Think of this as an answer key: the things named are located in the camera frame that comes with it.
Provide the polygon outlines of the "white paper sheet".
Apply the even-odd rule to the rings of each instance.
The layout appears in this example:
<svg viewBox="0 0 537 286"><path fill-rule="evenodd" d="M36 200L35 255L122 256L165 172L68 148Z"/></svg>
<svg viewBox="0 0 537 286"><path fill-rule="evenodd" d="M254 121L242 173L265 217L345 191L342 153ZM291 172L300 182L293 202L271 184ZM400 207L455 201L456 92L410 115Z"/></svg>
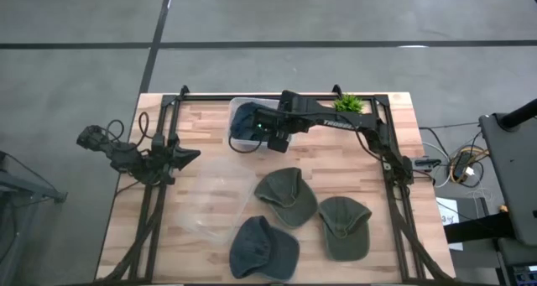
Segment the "white paper sheet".
<svg viewBox="0 0 537 286"><path fill-rule="evenodd" d="M443 226L448 226L459 222L457 203L455 200L437 198L436 203L441 214L441 221Z"/></svg>

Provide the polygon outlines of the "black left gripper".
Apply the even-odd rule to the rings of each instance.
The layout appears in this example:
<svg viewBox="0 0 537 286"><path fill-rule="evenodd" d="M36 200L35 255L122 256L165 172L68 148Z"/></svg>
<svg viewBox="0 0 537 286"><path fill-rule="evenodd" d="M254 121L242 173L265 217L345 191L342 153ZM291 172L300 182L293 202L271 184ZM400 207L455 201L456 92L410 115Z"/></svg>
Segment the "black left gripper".
<svg viewBox="0 0 537 286"><path fill-rule="evenodd" d="M178 167L183 170L188 164L201 155L197 149L182 148L178 138L169 138L163 149L163 168L161 180L165 185L175 182L173 171Z"/></svg>

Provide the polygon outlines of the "black bench bar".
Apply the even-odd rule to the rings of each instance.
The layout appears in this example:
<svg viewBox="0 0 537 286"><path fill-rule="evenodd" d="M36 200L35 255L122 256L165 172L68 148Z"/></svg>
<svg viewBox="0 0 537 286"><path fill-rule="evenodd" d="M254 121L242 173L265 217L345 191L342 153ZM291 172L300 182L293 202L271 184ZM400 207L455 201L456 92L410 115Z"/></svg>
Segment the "black bench bar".
<svg viewBox="0 0 537 286"><path fill-rule="evenodd" d="M509 214L505 212L446 225L444 232L449 243L516 237Z"/></svg>

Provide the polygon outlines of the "black diagonal pole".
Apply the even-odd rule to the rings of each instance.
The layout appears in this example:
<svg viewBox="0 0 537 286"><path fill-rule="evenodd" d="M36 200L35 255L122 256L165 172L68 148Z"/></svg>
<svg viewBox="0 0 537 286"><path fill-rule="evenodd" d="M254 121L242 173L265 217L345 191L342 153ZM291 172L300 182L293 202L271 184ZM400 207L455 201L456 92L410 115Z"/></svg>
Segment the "black diagonal pole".
<svg viewBox="0 0 537 286"><path fill-rule="evenodd" d="M499 126L508 132L514 132L519 125L537 116L537 98L507 114L498 117Z"/></svg>

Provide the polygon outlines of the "small green potted plant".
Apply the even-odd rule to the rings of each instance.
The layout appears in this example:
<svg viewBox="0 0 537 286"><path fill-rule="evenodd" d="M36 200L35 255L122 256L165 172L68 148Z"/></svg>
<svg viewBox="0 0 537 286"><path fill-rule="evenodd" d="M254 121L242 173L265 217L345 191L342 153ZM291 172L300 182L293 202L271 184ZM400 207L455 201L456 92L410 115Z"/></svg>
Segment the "small green potted plant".
<svg viewBox="0 0 537 286"><path fill-rule="evenodd" d="M364 104L361 98L349 94L343 94L333 102L333 107L337 112L362 113Z"/></svg>

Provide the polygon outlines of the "clear plastic storage bin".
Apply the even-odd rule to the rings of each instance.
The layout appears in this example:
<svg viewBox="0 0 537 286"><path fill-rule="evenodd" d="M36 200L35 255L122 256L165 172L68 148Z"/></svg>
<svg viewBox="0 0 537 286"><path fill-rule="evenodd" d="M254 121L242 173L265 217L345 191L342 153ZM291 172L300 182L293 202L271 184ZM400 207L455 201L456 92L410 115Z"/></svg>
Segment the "clear plastic storage bin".
<svg viewBox="0 0 537 286"><path fill-rule="evenodd" d="M182 195L176 224L215 244L228 242L256 182L255 171L233 159L209 160Z"/></svg>
<svg viewBox="0 0 537 286"><path fill-rule="evenodd" d="M247 102L255 102L255 103L261 104L263 108L279 110L282 112L287 112L289 114L288 111L274 107L274 100L264 100L264 99L255 99L255 98L236 98L232 100L232 114L230 116L230 124L228 128L228 143L230 145L230 148L238 153L253 153L257 151L258 149L260 149L261 147L268 148L267 142L269 140L269 136L262 136L263 138L259 141L240 140L240 139L234 139L231 137L230 126L231 126L235 111L237 110L239 106Z"/></svg>

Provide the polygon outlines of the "grey metal stand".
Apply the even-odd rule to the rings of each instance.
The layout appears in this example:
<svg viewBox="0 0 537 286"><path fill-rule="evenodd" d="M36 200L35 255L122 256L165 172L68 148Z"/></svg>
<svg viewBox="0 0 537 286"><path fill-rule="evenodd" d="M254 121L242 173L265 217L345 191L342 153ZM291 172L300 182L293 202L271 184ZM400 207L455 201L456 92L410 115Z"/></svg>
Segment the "grey metal stand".
<svg viewBox="0 0 537 286"><path fill-rule="evenodd" d="M9 160L22 166L42 181L41 184L8 172ZM0 286L9 286L20 263L39 204L52 200L63 203L67 193L9 153L0 150Z"/></svg>

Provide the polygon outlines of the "black power strip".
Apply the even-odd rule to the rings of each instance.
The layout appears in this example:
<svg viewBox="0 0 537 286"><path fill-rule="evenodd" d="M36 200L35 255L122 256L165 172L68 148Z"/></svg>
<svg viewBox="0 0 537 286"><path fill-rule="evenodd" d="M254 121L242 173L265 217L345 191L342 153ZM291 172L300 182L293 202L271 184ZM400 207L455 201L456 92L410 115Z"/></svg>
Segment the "black power strip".
<svg viewBox="0 0 537 286"><path fill-rule="evenodd" d="M461 183L467 179L467 167L472 158L470 151L462 151L452 160L450 177L453 182Z"/></svg>

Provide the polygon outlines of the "blue denim baseball cap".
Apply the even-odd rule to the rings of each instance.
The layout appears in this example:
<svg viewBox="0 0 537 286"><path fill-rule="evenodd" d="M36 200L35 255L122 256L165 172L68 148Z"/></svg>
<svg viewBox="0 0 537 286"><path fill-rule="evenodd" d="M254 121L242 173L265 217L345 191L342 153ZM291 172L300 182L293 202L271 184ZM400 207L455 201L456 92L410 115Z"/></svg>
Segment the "blue denim baseball cap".
<svg viewBox="0 0 537 286"><path fill-rule="evenodd" d="M230 133L231 137L234 139L240 139L240 129L242 127L250 127L257 133L257 139L256 140L248 140L248 141L259 141L263 137L261 135L260 131L256 131L256 127L254 126L254 114L249 116L244 116L239 113L239 107L235 111L235 114L232 119L232 123L230 126Z"/></svg>
<svg viewBox="0 0 537 286"><path fill-rule="evenodd" d="M294 236L271 226L264 216L252 216L232 241L229 267L237 279L259 273L284 282L295 274L299 256L300 244Z"/></svg>

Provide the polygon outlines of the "black adapter box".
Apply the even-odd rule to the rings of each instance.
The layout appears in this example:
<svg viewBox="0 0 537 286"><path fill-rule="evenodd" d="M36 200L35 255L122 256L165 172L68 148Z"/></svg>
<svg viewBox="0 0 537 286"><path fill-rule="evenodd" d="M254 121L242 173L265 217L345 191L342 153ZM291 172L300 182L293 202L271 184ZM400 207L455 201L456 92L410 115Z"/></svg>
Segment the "black adapter box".
<svg viewBox="0 0 537 286"><path fill-rule="evenodd" d="M423 157L411 159L411 163L414 170L431 171L433 168L441 165L441 160Z"/></svg>

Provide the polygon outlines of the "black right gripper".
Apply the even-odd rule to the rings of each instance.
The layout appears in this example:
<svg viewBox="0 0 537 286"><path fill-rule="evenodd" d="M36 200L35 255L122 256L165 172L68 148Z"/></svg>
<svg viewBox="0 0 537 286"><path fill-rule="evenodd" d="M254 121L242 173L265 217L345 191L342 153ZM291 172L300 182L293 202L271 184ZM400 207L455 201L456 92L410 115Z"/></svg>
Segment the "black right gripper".
<svg viewBox="0 0 537 286"><path fill-rule="evenodd" d="M257 136L288 138L291 134L290 115L287 112L263 108L261 104L247 102L239 107L239 113L244 116L252 115L253 118L251 127L240 129L241 140L256 140Z"/></svg>

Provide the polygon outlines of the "grey equipment cart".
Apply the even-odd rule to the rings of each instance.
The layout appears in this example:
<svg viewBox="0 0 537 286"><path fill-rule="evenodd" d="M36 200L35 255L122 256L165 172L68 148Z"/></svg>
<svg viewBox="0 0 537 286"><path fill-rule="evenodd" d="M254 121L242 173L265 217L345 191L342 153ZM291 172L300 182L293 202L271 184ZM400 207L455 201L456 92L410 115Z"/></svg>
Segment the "grey equipment cart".
<svg viewBox="0 0 537 286"><path fill-rule="evenodd" d="M493 115L479 117L479 124L515 237L537 247L537 119L513 132L503 130Z"/></svg>

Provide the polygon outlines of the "olive green baseball cap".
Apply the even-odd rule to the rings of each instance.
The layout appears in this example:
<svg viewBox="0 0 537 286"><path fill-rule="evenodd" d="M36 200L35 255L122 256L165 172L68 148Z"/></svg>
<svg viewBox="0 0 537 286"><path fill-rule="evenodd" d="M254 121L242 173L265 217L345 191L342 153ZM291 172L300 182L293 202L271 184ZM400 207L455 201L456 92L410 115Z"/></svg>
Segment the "olive green baseball cap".
<svg viewBox="0 0 537 286"><path fill-rule="evenodd" d="M372 212L365 205L349 197L333 196L323 200L318 211L330 260L352 262L368 255Z"/></svg>
<svg viewBox="0 0 537 286"><path fill-rule="evenodd" d="M254 195L289 228L303 226L318 209L314 191L296 167L275 170L257 185Z"/></svg>

